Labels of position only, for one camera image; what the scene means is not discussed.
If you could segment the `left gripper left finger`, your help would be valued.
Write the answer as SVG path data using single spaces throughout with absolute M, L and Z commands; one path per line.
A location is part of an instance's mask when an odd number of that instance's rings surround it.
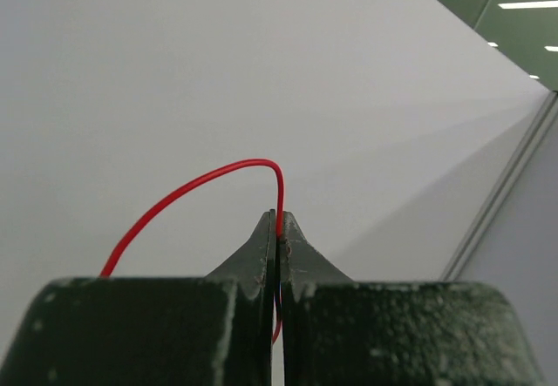
M 268 385 L 276 214 L 201 277 L 57 279 L 31 302 L 4 385 Z

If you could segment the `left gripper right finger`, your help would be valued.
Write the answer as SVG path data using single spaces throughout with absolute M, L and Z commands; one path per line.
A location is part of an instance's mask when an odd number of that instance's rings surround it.
M 542 385 L 514 307 L 478 282 L 353 281 L 292 213 L 279 249 L 288 385 Z

